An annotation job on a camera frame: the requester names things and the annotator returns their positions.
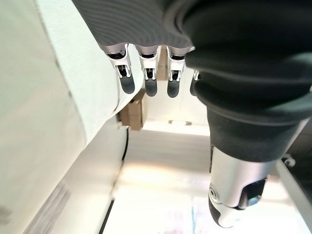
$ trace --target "white wall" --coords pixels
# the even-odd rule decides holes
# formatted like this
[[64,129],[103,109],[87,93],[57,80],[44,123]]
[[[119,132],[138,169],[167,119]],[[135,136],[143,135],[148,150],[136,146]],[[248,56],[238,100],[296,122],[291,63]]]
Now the white wall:
[[158,91],[154,97],[146,97],[147,121],[182,120],[192,124],[207,125],[206,106],[190,93],[193,69],[185,67],[177,97],[167,95],[167,81],[157,81]]
[[125,149],[126,130],[105,123],[63,178],[71,195],[51,234],[98,234]]

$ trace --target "robotic finger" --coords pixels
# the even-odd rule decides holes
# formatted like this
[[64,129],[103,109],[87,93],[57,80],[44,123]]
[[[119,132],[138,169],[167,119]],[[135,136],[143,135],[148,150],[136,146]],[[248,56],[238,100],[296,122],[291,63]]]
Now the robotic finger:
[[132,94],[135,91],[135,83],[131,72],[131,62],[128,53],[128,44],[113,46],[116,47],[115,51],[112,52],[112,48],[104,51],[112,63],[120,80],[123,91],[127,94]]
[[160,47],[158,45],[151,47],[136,45],[136,49],[139,53],[141,68],[144,74],[146,94],[153,97],[157,93],[156,74]]
[[180,80],[185,65],[185,55],[175,54],[169,47],[168,52],[168,87],[167,93],[171,98],[175,98],[180,89]]

